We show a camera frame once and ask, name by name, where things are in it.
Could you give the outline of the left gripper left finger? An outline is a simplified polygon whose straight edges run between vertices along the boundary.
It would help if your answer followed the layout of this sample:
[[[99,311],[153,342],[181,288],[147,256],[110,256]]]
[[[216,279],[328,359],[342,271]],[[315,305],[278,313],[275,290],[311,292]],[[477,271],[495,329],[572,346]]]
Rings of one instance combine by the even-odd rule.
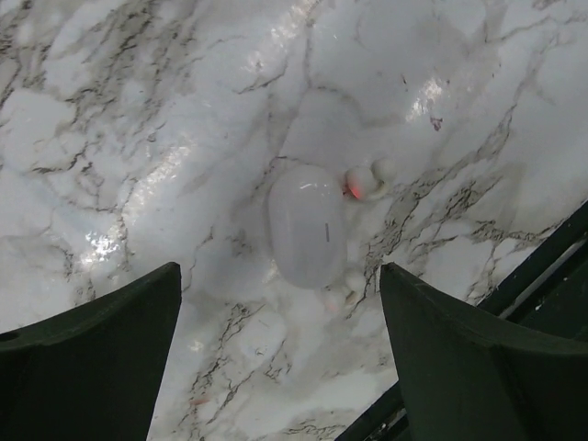
[[[144,440],[182,300],[167,263],[1,335],[4,440]]]

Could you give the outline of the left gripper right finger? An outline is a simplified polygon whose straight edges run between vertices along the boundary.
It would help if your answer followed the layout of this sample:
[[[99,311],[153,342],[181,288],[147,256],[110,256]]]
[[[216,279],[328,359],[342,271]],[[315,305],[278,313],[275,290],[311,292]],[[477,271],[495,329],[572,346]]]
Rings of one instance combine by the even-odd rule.
[[[412,439],[586,439],[585,342],[503,320],[395,264],[379,289]]]

